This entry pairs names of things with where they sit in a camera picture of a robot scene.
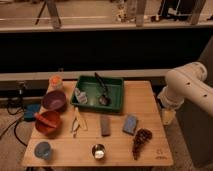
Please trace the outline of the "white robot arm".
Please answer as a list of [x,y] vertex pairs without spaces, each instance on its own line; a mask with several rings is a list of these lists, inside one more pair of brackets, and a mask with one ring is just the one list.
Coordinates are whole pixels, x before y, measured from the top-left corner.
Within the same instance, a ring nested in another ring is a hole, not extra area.
[[213,117],[213,87],[204,83],[207,69],[201,62],[191,62],[169,70],[165,75],[166,85],[158,94],[162,104],[162,121],[169,125],[176,111],[188,99]]

